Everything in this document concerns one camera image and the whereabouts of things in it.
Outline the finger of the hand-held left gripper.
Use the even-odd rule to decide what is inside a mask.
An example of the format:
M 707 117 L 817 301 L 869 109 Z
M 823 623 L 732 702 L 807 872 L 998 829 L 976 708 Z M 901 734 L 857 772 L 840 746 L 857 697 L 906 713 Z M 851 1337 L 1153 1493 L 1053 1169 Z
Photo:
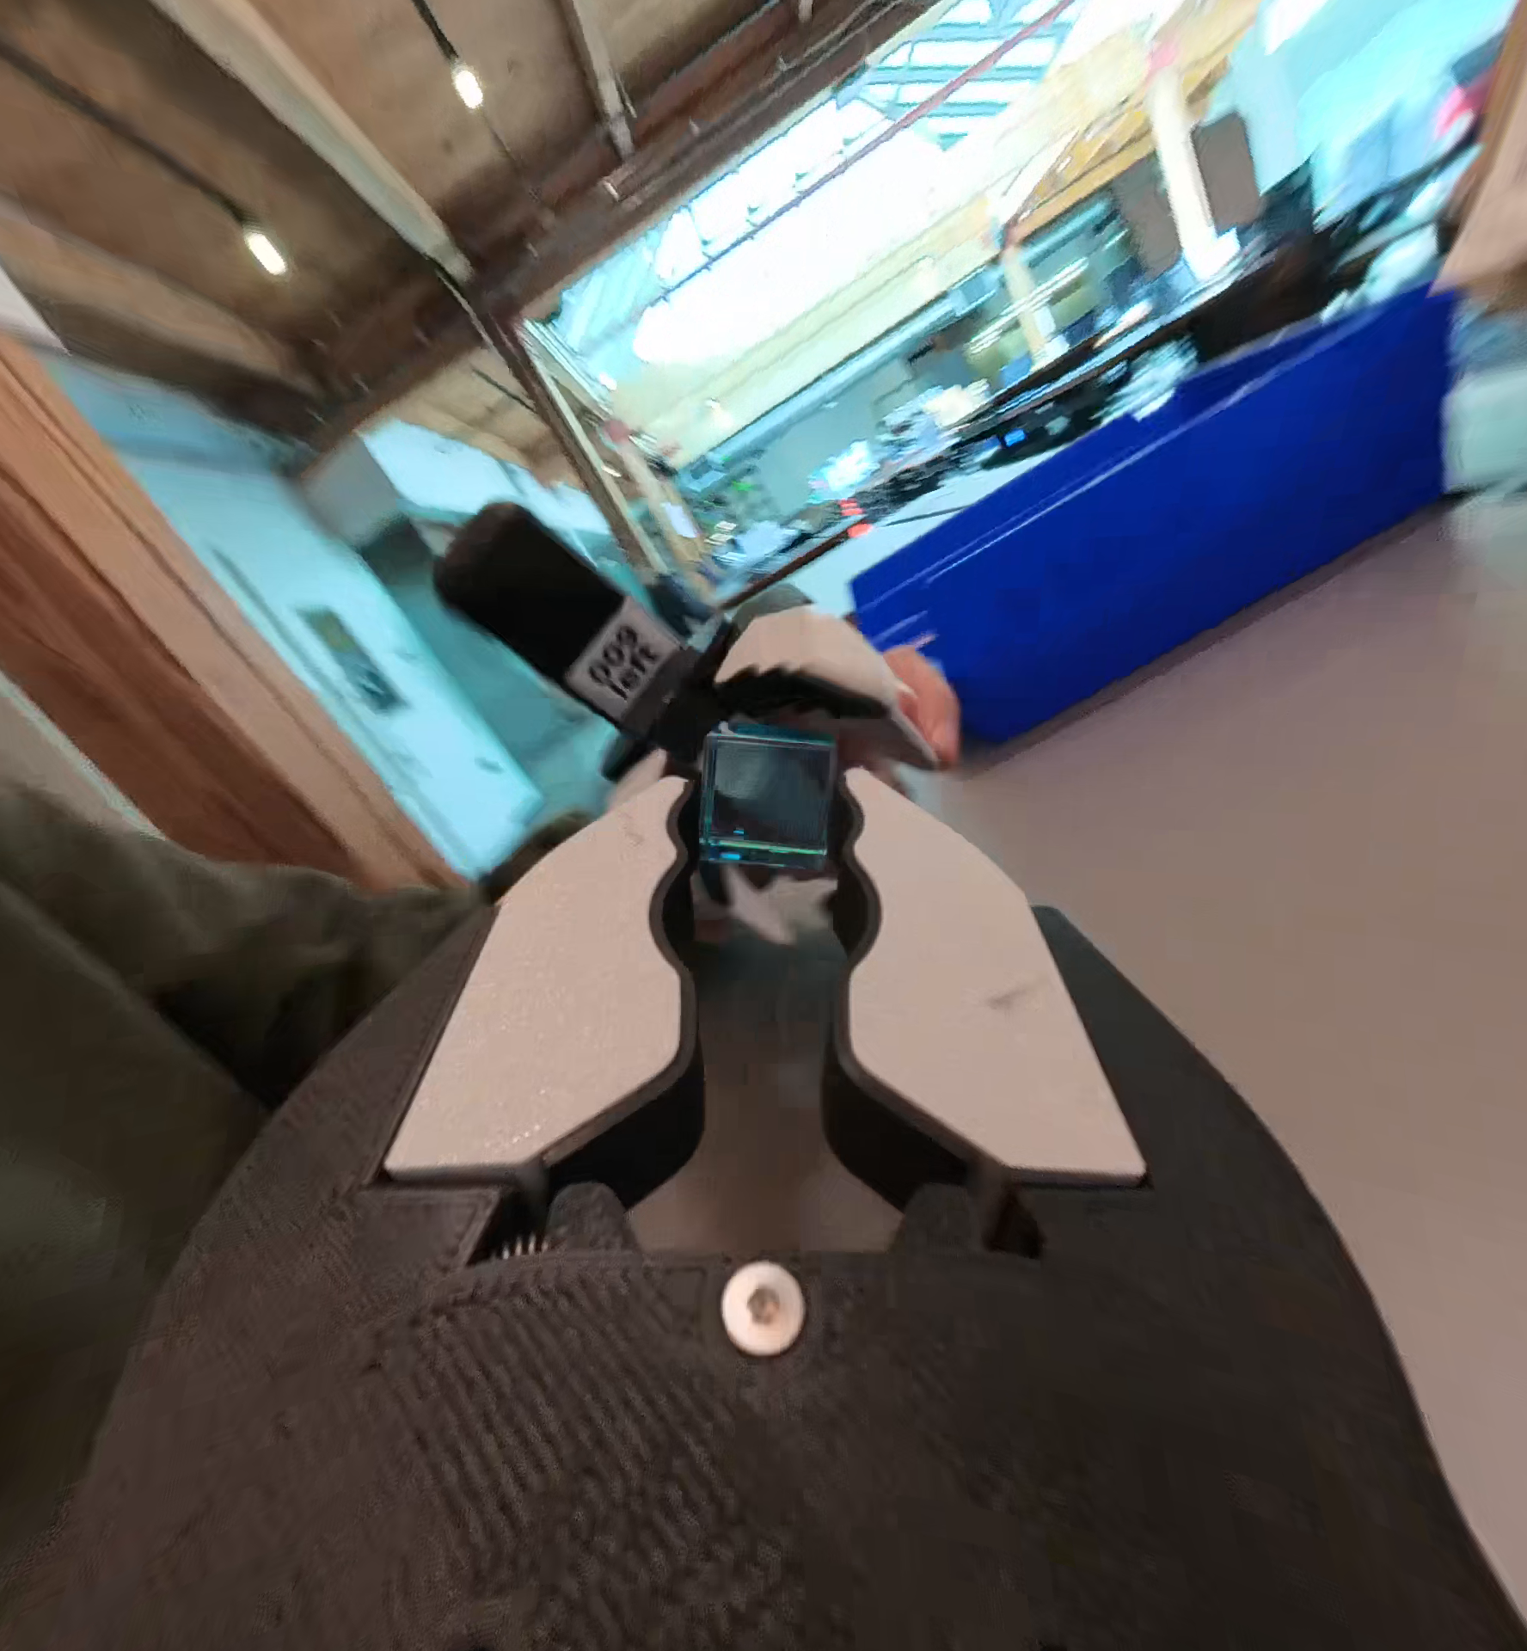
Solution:
M 759 866 L 700 866 L 698 872 L 698 941 L 763 939 L 799 941 L 823 922 L 823 878 L 780 878 Z
M 884 657 L 833 612 L 777 608 L 721 657 L 721 708 L 830 730 L 845 756 L 937 772 Z

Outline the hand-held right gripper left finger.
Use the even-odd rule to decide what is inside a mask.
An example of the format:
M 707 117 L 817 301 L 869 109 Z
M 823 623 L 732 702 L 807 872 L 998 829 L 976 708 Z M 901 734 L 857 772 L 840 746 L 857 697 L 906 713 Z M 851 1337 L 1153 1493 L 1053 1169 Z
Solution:
M 700 1141 L 691 778 L 658 775 L 495 906 L 385 1151 L 411 1189 L 658 1194 Z

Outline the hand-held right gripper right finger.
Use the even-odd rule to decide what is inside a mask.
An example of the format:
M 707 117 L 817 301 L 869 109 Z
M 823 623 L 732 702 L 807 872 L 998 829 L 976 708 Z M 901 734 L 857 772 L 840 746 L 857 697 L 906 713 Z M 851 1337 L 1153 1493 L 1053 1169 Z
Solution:
M 890 1209 L 917 1189 L 979 1216 L 1022 1189 L 1143 1189 L 1022 883 L 869 772 L 840 775 L 833 826 L 830 1157 Z

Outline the clear cyan cube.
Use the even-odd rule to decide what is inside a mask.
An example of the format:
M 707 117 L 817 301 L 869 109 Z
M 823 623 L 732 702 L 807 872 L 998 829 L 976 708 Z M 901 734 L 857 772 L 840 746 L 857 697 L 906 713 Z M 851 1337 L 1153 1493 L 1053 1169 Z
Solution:
M 823 878 L 833 772 L 833 734 L 713 730 L 698 778 L 698 860 L 707 872 Z

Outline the person's left hand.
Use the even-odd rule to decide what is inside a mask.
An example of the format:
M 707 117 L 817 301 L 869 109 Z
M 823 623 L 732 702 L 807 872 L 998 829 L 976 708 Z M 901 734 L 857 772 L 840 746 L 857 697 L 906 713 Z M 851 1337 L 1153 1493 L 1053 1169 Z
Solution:
M 901 684 L 901 713 L 923 734 L 937 772 L 959 765 L 959 690 L 917 647 L 884 647 L 884 668 Z

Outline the large blue bin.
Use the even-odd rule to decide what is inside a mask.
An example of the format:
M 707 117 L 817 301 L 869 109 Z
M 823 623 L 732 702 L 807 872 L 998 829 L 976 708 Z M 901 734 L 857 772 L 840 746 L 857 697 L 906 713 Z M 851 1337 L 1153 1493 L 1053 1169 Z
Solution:
M 1437 508 L 1448 387 L 1448 291 L 1299 324 L 851 572 L 857 628 L 1012 739 Z

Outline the wooden column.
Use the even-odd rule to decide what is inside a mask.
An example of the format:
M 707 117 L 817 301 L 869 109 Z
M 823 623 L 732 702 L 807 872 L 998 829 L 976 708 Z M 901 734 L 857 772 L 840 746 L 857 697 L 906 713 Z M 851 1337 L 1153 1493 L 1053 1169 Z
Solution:
M 175 841 L 460 885 L 49 368 L 0 335 L 0 668 Z

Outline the person's olive sweatshirt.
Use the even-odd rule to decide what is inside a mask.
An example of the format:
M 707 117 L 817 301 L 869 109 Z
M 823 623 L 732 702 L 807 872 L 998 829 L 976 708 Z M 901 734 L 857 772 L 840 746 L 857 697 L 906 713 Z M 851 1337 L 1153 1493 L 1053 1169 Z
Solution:
M 229 1064 L 155 1001 L 281 878 L 337 883 L 0 787 L 0 1616 L 188 1228 L 334 1049 Z

